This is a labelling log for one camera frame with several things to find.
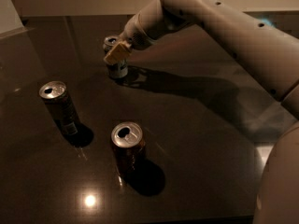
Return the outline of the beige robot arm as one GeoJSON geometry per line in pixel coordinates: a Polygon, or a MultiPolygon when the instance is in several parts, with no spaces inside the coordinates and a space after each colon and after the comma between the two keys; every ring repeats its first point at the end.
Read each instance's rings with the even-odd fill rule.
{"type": "MultiPolygon", "coordinates": [[[[189,25],[202,27],[276,101],[299,119],[299,40],[219,0],[154,0],[125,25],[110,65],[189,25]]],[[[273,146],[252,224],[299,224],[299,123],[273,146]]]]}

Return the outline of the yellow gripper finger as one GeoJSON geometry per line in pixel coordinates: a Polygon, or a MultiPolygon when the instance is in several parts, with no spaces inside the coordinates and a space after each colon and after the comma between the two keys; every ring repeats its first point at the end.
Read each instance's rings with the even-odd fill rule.
{"type": "Polygon", "coordinates": [[[127,59],[132,53],[132,48],[126,41],[119,41],[113,45],[112,49],[106,54],[104,61],[113,65],[127,59]]]}

